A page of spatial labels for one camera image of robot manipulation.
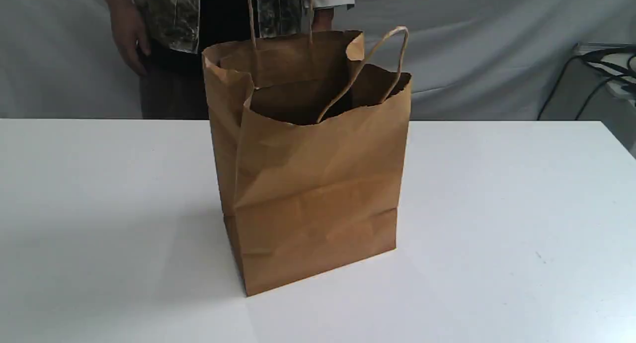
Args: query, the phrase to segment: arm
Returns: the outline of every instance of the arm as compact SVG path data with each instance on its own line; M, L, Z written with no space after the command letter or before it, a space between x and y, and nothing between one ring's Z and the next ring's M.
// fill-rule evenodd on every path
M148 56L150 55L150 43L141 15L132 0L105 1L111 12L111 30L121 58L137 74L145 75L146 69L137 55L137 44Z
M333 9L336 6L347 5L353 6L356 0L314 0L314 31L331 30L333 22Z

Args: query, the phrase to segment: bag handle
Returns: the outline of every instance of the bag handle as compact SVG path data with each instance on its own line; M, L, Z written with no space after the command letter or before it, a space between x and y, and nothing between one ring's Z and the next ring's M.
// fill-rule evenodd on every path
M252 49L258 56L258 47L256 44L256 28L254 24L254 5L252 0L247 0L247 6L249 7L249 26L250 26L250 38L252 39ZM314 0L309 0L309 48L314 45Z
M327 107L325 107L322 110L322 112L320 113L320 116L318 116L318 120L316 121L316 124L320 123L322 121L322 118L324 117L324 115L327 114L327 111L334 104L336 104L336 102L339 101L345 94L347 94L347 92L349 92L351 87L353 87L354 83L356 82L358 76L362 72L362 69L364 68L364 65L366 65L366 63L373 56L375 51L377 51L377 49L379 49L380 46L382 44L384 44L384 42L386 42L386 40L388 40L389 38L391 38L393 35L395 35L398 32L404 32L404 41L402 42L402 49L400 50L400 53L399 53L399 62L397 63L396 78L395 78L395 80L393 80L393 83L391 84L391 87L389 87L389 90L382 97L382 100L380 101L380 103L383 103L384 101L387 100L387 98L389 98L389 96L391 95L391 92L393 91L393 89L395 89L395 87L398 85L398 81L399 81L400 76L402 76L402 63L404 62L404 53L406 51L406 45L408 43L408 29L405 26L398 26L398 27L394 28L393 30L389 31L388 33L386 33L386 35L384 35L384 37L382 37L382 39L380 39L378 41L377 44L375 44L375 46L373 46L373 48L371 49L369 54L364 56L364 60L362 60L360 65L358 65L356 71L354 72L354 75L352 76L351 80L349 80L349 83L346 85L346 87L340 92L340 94L338 94L334 99L331 100L331 103L329 103L329 105L327 105Z

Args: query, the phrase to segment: paper bag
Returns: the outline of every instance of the paper bag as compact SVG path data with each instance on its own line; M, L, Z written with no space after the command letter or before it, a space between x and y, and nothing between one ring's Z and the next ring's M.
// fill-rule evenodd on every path
M396 247L411 76L360 32L219 44L204 75L221 205L247 295Z

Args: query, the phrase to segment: silver jacket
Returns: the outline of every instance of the silver jacket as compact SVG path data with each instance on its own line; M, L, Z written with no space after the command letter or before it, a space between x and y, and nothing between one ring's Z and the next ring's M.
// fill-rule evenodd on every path
M200 0L134 0L153 39L166 48L198 51ZM300 32L306 0L257 0L261 37ZM314 0L314 7L353 5L354 0Z

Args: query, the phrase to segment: dark pants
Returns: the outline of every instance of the dark pants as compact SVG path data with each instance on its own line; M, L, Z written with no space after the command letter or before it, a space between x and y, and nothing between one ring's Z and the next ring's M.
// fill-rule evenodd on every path
M208 119L202 77L171 73L146 64L139 94L144 119Z

